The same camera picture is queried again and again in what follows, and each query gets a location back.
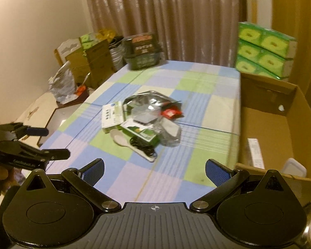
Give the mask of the white mecobalamin tablets box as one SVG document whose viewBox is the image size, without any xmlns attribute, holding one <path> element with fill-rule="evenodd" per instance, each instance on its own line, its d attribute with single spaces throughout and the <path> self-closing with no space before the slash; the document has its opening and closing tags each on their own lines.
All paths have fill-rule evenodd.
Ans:
<svg viewBox="0 0 311 249">
<path fill-rule="evenodd" d="M 125 115 L 121 101 L 102 107 L 102 130 L 104 133 L 109 133 L 112 129 L 119 129 L 124 121 Z"/>
</svg>

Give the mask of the brown cardboard box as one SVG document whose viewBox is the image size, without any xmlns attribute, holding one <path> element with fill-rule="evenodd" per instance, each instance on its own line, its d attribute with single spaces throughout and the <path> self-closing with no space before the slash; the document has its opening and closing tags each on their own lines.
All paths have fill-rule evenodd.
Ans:
<svg viewBox="0 0 311 249">
<path fill-rule="evenodd" d="M 301 89 L 259 75 L 241 74 L 240 148 L 237 169 L 264 174 L 280 171 L 289 158 L 307 169 L 307 176 L 284 175 L 302 206 L 311 202 L 311 108 Z M 264 168 L 249 165 L 248 139 L 256 138 Z"/>
</svg>

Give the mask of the green white medicine box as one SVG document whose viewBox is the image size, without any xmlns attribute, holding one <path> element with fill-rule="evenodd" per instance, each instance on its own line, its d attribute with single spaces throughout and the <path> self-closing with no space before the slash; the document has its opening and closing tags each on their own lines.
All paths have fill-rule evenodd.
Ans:
<svg viewBox="0 0 311 249">
<path fill-rule="evenodd" d="M 151 125 L 143 125 L 129 118 L 120 127 L 128 136 L 138 137 L 152 146 L 157 146 L 160 143 L 159 137 Z"/>
</svg>

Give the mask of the red snack packet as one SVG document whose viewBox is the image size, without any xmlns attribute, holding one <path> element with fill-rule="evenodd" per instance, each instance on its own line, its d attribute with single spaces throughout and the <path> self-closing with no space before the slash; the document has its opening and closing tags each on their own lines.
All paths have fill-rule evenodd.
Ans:
<svg viewBox="0 0 311 249">
<path fill-rule="evenodd" d="M 161 115 L 167 119 L 173 120 L 178 119 L 183 115 L 182 111 L 177 108 L 168 108 L 161 112 Z"/>
</svg>

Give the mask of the white power adapter plug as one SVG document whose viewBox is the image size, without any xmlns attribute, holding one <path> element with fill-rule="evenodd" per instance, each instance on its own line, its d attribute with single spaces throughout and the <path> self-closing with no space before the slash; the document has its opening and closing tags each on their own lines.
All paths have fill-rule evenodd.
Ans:
<svg viewBox="0 0 311 249">
<path fill-rule="evenodd" d="M 298 176 L 302 178 L 307 177 L 307 169 L 294 158 L 287 159 L 280 172 L 283 174 Z"/>
</svg>

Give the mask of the silver foil bag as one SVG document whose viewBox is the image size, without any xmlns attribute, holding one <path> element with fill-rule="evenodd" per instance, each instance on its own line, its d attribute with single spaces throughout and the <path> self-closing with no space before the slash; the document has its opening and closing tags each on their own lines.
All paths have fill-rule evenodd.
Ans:
<svg viewBox="0 0 311 249">
<path fill-rule="evenodd" d="M 123 106 L 125 106 L 125 110 L 127 110 L 129 113 L 133 108 L 143 105 L 159 107 L 162 111 L 170 109 L 172 107 L 177 107 L 180 110 L 182 102 L 168 97 L 155 90 L 147 90 L 146 92 L 134 94 L 130 97 L 127 97 L 123 101 Z"/>
</svg>

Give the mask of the beige plastic spoon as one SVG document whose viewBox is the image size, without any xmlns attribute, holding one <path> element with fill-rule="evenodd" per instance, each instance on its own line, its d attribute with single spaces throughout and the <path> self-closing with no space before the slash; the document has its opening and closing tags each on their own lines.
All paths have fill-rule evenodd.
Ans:
<svg viewBox="0 0 311 249">
<path fill-rule="evenodd" d="M 116 144 L 118 144 L 119 146 L 130 148 L 131 150 L 133 150 L 134 152 L 136 152 L 138 155 L 140 155 L 144 159 L 148 160 L 149 162 L 155 161 L 155 158 L 148 156 L 143 151 L 132 146 L 129 143 L 129 141 L 125 138 L 125 135 L 121 131 L 119 131 L 118 129 L 112 129 L 109 134 L 110 134 L 112 140 L 114 140 L 114 142 Z"/>
</svg>

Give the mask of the crumpled plastic bag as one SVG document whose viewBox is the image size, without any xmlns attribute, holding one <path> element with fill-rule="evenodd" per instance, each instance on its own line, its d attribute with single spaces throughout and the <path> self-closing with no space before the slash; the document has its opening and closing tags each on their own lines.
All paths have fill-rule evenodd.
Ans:
<svg viewBox="0 0 311 249">
<path fill-rule="evenodd" d="M 71 63 L 67 61 L 57 73 L 49 79 L 49 91 L 53 94 L 56 101 L 62 105 L 75 99 L 77 86 L 70 69 Z"/>
</svg>

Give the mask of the green tissue box stack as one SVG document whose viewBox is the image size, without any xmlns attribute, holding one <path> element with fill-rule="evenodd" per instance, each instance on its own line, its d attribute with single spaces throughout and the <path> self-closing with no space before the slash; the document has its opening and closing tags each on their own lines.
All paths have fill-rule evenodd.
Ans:
<svg viewBox="0 0 311 249">
<path fill-rule="evenodd" d="M 298 43 L 294 37 L 247 21 L 238 23 L 235 68 L 278 80 L 287 80 Z"/>
</svg>

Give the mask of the checkered tablecloth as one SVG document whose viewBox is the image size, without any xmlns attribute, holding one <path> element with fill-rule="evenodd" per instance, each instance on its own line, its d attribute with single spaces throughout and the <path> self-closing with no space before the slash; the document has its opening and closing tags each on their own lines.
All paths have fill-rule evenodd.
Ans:
<svg viewBox="0 0 311 249">
<path fill-rule="evenodd" d="M 155 91 L 181 105 L 182 116 L 169 121 L 151 106 L 139 111 L 132 130 L 151 138 L 155 156 L 147 160 L 120 146 L 102 127 L 103 106 L 139 93 Z M 66 148 L 70 158 L 49 163 L 46 172 L 59 174 L 101 158 L 105 173 L 96 188 L 121 204 L 126 202 L 190 203 L 214 184 L 205 164 L 215 159 L 233 168 L 240 134 L 240 73 L 203 63 L 167 61 L 144 70 L 128 66 L 102 84 L 44 143 Z"/>
</svg>

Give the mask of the brown curtain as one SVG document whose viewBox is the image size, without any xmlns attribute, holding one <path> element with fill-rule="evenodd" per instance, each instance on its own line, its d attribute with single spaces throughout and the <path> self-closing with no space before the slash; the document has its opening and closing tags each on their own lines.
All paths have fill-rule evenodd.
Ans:
<svg viewBox="0 0 311 249">
<path fill-rule="evenodd" d="M 232 67 L 246 0 L 87 0 L 95 30 L 152 32 L 166 59 Z"/>
</svg>

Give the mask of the clear plastic bag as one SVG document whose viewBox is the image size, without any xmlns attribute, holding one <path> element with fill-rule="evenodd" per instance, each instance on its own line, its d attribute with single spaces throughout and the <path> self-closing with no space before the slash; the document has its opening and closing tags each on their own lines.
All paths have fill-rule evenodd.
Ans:
<svg viewBox="0 0 311 249">
<path fill-rule="evenodd" d="M 167 147 L 176 147 L 181 140 L 181 127 L 175 122 L 160 117 L 154 124 L 154 131 L 159 137 L 160 143 Z"/>
</svg>

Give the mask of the clear plastic case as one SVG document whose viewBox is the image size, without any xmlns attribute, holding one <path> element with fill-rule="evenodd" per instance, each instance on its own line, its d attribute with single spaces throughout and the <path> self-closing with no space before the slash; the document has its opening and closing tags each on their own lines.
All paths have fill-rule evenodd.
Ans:
<svg viewBox="0 0 311 249">
<path fill-rule="evenodd" d="M 131 117 L 137 123 L 149 124 L 160 117 L 161 108 L 154 105 L 142 105 L 131 110 Z"/>
</svg>

